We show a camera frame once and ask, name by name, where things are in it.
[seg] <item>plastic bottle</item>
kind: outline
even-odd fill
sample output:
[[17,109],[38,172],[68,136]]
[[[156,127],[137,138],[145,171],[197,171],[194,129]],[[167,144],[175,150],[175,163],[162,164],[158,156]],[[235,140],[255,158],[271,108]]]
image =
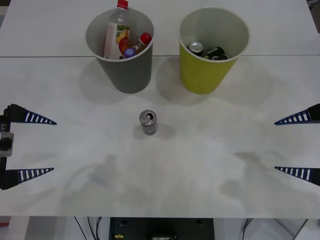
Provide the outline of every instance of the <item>plastic bottle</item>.
[[136,50],[134,48],[127,48],[124,50],[124,58],[128,59],[136,55]]
[[138,55],[143,50],[145,50],[145,48],[151,42],[151,39],[152,39],[152,37],[150,36],[150,34],[147,32],[144,32],[139,37],[139,40],[136,42],[133,42],[129,47],[135,49],[135,54]]
[[119,60],[124,57],[130,33],[130,23],[127,15],[128,2],[126,0],[118,0],[116,10],[111,15],[106,29],[104,58]]

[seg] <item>bucket rim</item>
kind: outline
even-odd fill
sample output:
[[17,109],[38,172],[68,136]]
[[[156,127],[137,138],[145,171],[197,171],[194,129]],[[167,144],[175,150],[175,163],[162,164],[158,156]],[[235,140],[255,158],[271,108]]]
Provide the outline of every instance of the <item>bucket rim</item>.
[[152,27],[153,27],[153,35],[152,35],[152,39],[151,41],[149,42],[148,46],[143,50],[141,51],[139,54],[133,56],[133,57],[130,57],[130,58],[125,58],[125,59],[107,59],[107,58],[104,58],[104,57],[101,57],[97,54],[95,54],[89,47],[88,43],[87,43],[87,32],[88,32],[88,29],[89,29],[89,26],[90,24],[100,15],[104,14],[105,12],[108,12],[110,10],[114,10],[116,9],[116,7],[114,8],[111,8],[111,9],[108,9],[106,11],[103,11],[103,12],[100,12],[99,14],[97,14],[95,17],[93,17],[91,19],[91,21],[89,22],[88,26],[86,27],[86,30],[85,30],[85,35],[84,35],[84,41],[85,41],[85,45],[86,45],[86,48],[89,50],[89,52],[97,59],[99,60],[102,60],[102,61],[105,61],[105,62],[110,62],[110,63],[122,63],[122,62],[128,62],[130,60],[133,60],[135,58],[138,58],[139,56],[141,56],[142,54],[144,54],[149,48],[151,48],[151,46],[154,44],[154,38],[155,38],[155,25],[154,23],[151,21],[150,17],[148,15],[146,15],[144,12],[140,11],[139,9],[136,9],[134,7],[128,7],[128,9],[131,9],[131,10],[135,10],[135,11],[138,11],[140,12],[141,14],[145,15],[151,22],[152,24]]
[[[202,58],[200,56],[197,56],[195,54],[192,54],[188,49],[187,47],[183,44],[182,40],[181,40],[181,37],[180,37],[180,27],[181,27],[181,24],[183,23],[183,21],[186,19],[187,16],[189,16],[190,14],[196,12],[196,11],[199,11],[199,10],[202,10],[202,9],[219,9],[219,10],[224,10],[226,12],[229,12],[235,16],[237,16],[245,25],[247,31],[248,31],[248,42],[245,46],[245,48],[242,50],[242,52],[240,52],[238,55],[232,57],[232,58],[229,58],[229,59],[226,59],[226,60],[220,60],[220,61],[212,61],[212,60],[209,60],[209,59],[205,59],[205,58]],[[205,7],[201,7],[201,8],[198,8],[196,10],[193,10],[189,13],[187,13],[186,15],[184,15],[184,17],[182,18],[182,20],[180,21],[179,25],[178,25],[178,29],[177,29],[177,34],[178,34],[178,39],[179,39],[179,44],[183,47],[183,49],[188,53],[190,54],[191,56],[201,60],[201,61],[204,61],[204,62],[207,62],[207,63],[215,63],[215,64],[223,64],[223,63],[228,63],[228,62],[232,62],[236,59],[238,59],[247,49],[248,49],[248,46],[249,46],[249,43],[251,41],[251,33],[250,33],[250,29],[249,29],[249,26],[248,24],[246,23],[246,21],[244,21],[244,19],[239,16],[237,13],[229,10],[229,9],[226,9],[226,8],[223,8],[223,7],[214,7],[214,6],[205,6]]]

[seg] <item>red bottle cap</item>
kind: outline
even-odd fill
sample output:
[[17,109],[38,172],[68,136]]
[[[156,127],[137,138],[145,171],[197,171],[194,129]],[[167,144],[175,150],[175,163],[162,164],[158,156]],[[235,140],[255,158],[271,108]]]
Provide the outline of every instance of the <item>red bottle cap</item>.
[[128,1],[126,1],[126,0],[118,0],[117,7],[128,10]]
[[144,32],[141,36],[140,36],[140,42],[143,43],[144,45],[148,45],[151,42],[152,37],[150,36],[149,33]]

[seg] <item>soda can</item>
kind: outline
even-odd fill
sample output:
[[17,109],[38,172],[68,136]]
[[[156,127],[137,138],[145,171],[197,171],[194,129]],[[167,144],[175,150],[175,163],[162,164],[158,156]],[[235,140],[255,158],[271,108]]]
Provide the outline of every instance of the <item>soda can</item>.
[[188,45],[188,49],[190,52],[192,52],[194,55],[201,56],[204,53],[204,46],[201,42],[193,41]]
[[140,114],[140,123],[142,130],[147,135],[153,135],[157,131],[157,117],[156,114],[151,110],[144,110]]
[[225,54],[222,54],[221,56],[218,56],[216,59],[211,59],[211,60],[216,60],[216,61],[221,61],[221,60],[227,60],[229,57]]
[[216,60],[222,54],[225,54],[225,51],[221,47],[211,48],[201,56],[204,59]]

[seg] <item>cable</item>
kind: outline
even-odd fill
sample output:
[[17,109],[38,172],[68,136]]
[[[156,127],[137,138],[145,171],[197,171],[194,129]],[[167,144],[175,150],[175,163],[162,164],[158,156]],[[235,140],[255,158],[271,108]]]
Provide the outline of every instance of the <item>cable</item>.
[[96,236],[96,240],[99,240],[99,235],[98,235],[98,228],[99,228],[99,224],[100,224],[100,221],[101,221],[102,217],[98,217],[98,220],[96,221],[96,228],[95,228],[95,236]]
[[78,224],[79,228],[81,229],[81,232],[82,232],[82,234],[84,236],[84,239],[87,240],[86,235],[85,235],[84,231],[82,230],[82,227],[80,226],[80,224],[78,222],[78,219],[75,216],[74,216],[74,219],[76,220],[76,223]]
[[89,224],[89,227],[90,227],[90,231],[91,231],[92,237],[93,237],[94,240],[97,240],[96,237],[95,237],[94,231],[92,230],[89,217],[87,216],[87,218],[88,218],[88,224]]
[[245,221],[245,225],[244,225],[244,229],[243,229],[243,235],[242,235],[242,240],[244,240],[244,238],[245,238],[245,231],[246,231],[246,228],[247,228],[248,220],[249,220],[249,218],[247,218],[246,221]]

